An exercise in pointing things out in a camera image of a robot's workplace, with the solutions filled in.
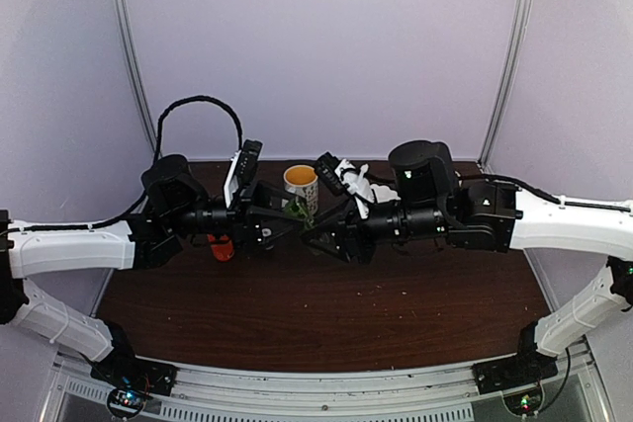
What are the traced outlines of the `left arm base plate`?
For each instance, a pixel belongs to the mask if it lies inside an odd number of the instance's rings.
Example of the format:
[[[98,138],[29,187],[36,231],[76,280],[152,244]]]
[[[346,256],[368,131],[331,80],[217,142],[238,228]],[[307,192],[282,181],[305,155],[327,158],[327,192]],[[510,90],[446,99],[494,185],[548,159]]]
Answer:
[[[90,363],[90,376],[119,389],[133,389],[150,395],[169,396],[176,381],[177,368],[149,360],[122,364]]]

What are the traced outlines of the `right aluminium frame post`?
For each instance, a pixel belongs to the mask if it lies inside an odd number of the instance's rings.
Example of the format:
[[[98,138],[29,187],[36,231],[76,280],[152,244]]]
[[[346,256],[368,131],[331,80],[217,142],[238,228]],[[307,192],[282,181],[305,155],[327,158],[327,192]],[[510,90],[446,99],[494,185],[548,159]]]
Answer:
[[[491,169],[492,157],[501,131],[503,117],[509,103],[511,89],[520,60],[522,45],[529,24],[532,5],[533,0],[515,0],[513,20],[510,28],[505,60],[503,62],[500,80],[497,87],[493,112],[478,159],[479,166],[486,171]]]

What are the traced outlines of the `left aluminium frame post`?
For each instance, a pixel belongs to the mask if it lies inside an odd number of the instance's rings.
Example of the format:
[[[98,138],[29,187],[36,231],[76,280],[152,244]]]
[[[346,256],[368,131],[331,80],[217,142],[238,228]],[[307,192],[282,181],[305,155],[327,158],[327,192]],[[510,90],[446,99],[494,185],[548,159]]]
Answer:
[[[127,0],[112,0],[117,29],[123,49],[124,64],[133,92],[134,104],[139,116],[141,130],[152,155],[158,150],[157,126],[150,111],[136,53],[133,28]]]

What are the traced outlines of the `orange pill bottle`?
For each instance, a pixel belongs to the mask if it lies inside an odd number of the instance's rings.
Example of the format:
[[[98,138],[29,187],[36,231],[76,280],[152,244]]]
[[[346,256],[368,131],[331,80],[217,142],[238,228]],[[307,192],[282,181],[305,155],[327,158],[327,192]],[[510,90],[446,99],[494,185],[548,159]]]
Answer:
[[[226,263],[233,258],[234,246],[228,235],[209,234],[207,239],[213,256],[218,262]]]

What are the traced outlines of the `aluminium front rail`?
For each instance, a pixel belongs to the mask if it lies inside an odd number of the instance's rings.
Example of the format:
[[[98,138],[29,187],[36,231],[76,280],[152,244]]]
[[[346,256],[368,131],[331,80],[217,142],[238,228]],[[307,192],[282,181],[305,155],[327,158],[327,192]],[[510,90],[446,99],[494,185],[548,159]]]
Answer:
[[[179,364],[172,391],[154,394],[137,421],[519,421],[522,395],[539,394],[538,421],[611,421],[586,341],[551,379],[482,393],[473,363],[378,372],[301,374]]]

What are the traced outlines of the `white mug yellow inside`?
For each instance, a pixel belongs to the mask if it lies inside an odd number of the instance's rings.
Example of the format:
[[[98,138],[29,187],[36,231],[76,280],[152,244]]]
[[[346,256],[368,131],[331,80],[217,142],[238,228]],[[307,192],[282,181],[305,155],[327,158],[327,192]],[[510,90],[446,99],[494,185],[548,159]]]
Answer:
[[[318,211],[318,176],[309,165],[294,165],[283,174],[285,189],[307,202],[308,211],[315,215]]]

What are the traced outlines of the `aluminium frame post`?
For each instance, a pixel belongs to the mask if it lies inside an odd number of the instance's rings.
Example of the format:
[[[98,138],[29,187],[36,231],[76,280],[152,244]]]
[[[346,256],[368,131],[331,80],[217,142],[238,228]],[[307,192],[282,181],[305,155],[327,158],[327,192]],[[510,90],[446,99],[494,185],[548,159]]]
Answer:
[[[117,29],[123,49],[124,64],[133,92],[134,104],[139,116],[141,130],[152,155],[158,150],[157,126],[150,111],[136,53],[133,28],[127,0],[112,0]]]
[[[533,0],[515,0],[513,20],[510,28],[505,60],[503,62],[500,80],[497,87],[493,112],[478,159],[479,166],[486,171],[491,169],[492,157],[501,131],[503,117],[509,103],[511,89],[520,60],[522,45],[529,24],[532,5]]]

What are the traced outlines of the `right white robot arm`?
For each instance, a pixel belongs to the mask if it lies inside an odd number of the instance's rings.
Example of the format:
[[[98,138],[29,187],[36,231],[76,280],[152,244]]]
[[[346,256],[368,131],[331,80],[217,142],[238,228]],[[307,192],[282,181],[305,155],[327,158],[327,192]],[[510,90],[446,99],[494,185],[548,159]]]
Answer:
[[[537,248],[606,256],[588,285],[525,327],[507,362],[513,382],[530,382],[572,342],[632,308],[632,204],[550,195],[499,175],[459,175],[449,147],[413,140],[388,156],[393,185],[373,185],[366,166],[322,155],[317,176],[346,199],[317,217],[303,242],[344,262],[371,261],[380,244],[442,238],[455,248],[505,253]]]

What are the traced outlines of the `green weekly pill organizer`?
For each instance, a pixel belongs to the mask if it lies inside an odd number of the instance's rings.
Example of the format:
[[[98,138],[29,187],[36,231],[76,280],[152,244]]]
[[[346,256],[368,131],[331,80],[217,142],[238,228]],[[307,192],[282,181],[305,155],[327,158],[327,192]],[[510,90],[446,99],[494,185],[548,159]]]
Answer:
[[[310,230],[315,227],[315,216],[309,210],[307,201],[299,196],[294,196],[283,205],[283,212],[297,218],[303,224],[303,230]]]

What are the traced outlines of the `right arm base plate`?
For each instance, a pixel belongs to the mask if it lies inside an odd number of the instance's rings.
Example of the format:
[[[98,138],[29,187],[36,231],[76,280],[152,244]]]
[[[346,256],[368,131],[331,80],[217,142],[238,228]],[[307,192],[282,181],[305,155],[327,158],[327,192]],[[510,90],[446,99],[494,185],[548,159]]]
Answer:
[[[506,391],[537,383],[558,374],[556,360],[522,362],[515,357],[478,363],[473,366],[479,394]]]

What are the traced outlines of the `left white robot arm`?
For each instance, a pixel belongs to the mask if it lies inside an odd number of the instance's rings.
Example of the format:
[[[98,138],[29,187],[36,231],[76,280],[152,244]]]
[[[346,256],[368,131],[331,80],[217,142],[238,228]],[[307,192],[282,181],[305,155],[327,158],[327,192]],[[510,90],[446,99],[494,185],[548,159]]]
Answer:
[[[158,159],[141,176],[138,204],[120,217],[94,223],[32,224],[1,212],[1,321],[23,326],[69,347],[121,386],[142,376],[125,331],[92,318],[46,294],[31,280],[36,274],[82,269],[144,270],[160,267],[196,235],[232,241],[245,248],[273,239],[268,219],[294,224],[282,201],[293,195],[256,179],[258,160],[246,149],[230,162],[221,197],[211,197],[193,176],[187,159]]]

